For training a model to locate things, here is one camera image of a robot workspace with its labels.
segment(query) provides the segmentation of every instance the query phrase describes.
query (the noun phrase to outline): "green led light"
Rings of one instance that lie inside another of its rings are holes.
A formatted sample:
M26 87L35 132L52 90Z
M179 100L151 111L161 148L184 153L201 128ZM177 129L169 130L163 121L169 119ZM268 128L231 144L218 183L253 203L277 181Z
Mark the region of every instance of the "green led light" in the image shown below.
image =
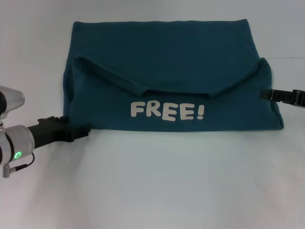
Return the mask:
M22 153L21 152L17 152L14 156L15 159L18 159L19 157L21 157Z

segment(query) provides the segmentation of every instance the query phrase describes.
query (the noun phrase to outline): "white table surface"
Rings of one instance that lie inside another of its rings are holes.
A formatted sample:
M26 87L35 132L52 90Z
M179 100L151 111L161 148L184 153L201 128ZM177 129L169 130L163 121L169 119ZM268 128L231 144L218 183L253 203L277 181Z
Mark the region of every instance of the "white table surface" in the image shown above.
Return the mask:
M0 84L26 97L5 125L62 115L74 21L246 18L274 88L305 90L304 9L301 0L0 0ZM283 131L93 130L36 149L32 166L0 178L0 228L305 228L305 109L279 106Z

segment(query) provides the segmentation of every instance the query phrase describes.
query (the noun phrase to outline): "teal t-shirt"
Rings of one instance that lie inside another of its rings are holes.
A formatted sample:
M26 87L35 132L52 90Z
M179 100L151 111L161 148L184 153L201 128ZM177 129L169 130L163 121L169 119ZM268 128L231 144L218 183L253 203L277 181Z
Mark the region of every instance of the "teal t-shirt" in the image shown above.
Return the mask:
M271 69L247 20L75 22L63 79L73 126L137 131L276 130Z

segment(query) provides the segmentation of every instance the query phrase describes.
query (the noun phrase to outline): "cable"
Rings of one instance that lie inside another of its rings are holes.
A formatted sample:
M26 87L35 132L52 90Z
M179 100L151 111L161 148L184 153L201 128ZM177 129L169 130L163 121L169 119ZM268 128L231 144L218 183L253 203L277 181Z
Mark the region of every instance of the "cable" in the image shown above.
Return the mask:
M33 160L31 161L31 163L28 164L28 166L30 166L31 164L33 164L33 162L35 161L35 155L34 155L34 153L32 153L32 156L33 156Z
M24 165L21 165L21 166L16 166L15 169L16 169L16 172L21 170L21 169L24 169L28 166L30 166L31 164L33 164L33 162L35 161L35 155L32 153L32 156L33 156L33 160L31 161L31 163L29 164L24 164Z

